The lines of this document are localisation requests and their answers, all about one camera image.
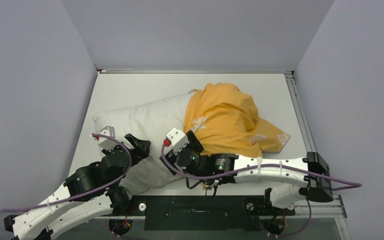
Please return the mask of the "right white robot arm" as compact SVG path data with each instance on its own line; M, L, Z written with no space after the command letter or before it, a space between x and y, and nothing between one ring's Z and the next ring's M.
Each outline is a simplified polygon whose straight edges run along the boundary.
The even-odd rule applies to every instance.
M317 152L304 157L270 159L235 153L203 155L204 147L190 130L173 128L166 134L160 160L174 174L194 179L216 190L223 184L278 183L264 190L263 209L275 214L292 209L295 202L332 202L333 190L327 162Z

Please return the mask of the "yellow and blue pillowcase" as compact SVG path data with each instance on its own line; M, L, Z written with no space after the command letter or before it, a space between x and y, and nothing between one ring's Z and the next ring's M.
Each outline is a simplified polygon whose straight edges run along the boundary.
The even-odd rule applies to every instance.
M259 116L253 97L231 83L193 89L183 123L203 146L203 155L262 157L279 153L290 135Z

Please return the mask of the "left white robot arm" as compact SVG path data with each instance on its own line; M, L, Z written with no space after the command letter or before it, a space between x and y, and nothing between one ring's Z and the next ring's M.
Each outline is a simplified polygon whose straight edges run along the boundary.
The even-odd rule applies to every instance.
M14 240L56 240L66 231L112 214L128 211L130 198L120 181L130 168L147 158L151 142L128 133L128 148L105 133L91 135L104 154L100 161L78 168L38 206L10 210L4 228Z

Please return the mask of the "white pillow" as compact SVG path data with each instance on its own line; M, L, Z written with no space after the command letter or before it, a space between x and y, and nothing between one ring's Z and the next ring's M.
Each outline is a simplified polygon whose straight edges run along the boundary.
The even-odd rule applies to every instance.
M170 172L160 156L167 132L172 128L183 129L192 96L192 93L176 95L138 106L97 112L93 116L97 133L105 127L112 127L115 138L128 147L130 143L125 139L127 134L151 142L149 157L132 166L120 182L120 186L130 195L161 188L182 179L181 175Z

